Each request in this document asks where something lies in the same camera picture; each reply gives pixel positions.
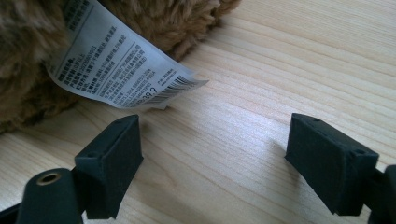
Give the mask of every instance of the fabric tag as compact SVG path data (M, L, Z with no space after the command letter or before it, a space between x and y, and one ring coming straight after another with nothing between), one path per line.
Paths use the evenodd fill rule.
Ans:
M96 0L64 9L71 47L47 63L56 84L118 108L165 108L170 99L206 84L132 31Z

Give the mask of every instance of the stuffed animal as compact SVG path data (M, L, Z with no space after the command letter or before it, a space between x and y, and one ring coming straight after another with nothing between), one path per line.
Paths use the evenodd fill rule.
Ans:
M73 106L43 65L68 47L67 0L0 1L0 133L29 126ZM150 43L179 61L240 0L99 0Z

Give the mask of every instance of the white tag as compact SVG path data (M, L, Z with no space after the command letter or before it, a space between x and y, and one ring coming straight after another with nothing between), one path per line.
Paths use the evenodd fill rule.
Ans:
M118 108L164 108L183 91L206 84L96 0L70 0L64 10L71 39L68 50L52 57L47 69L62 88Z

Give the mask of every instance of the screw hole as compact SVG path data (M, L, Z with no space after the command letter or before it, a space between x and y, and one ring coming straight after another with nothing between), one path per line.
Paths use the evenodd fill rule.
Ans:
M40 178L38 178L37 185L39 185L39 186L50 185L50 184L58 181L60 178L61 178L61 175L58 173L46 174L46 175L43 175Z

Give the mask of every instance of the wooden surface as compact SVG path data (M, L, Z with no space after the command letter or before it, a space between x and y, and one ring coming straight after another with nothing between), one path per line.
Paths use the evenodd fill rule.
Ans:
M333 216L285 160L290 115L323 119L396 163L396 2L245 0L183 64L210 81L164 110L84 101L0 136L0 210L112 120L138 114L145 160L117 220L365 223Z

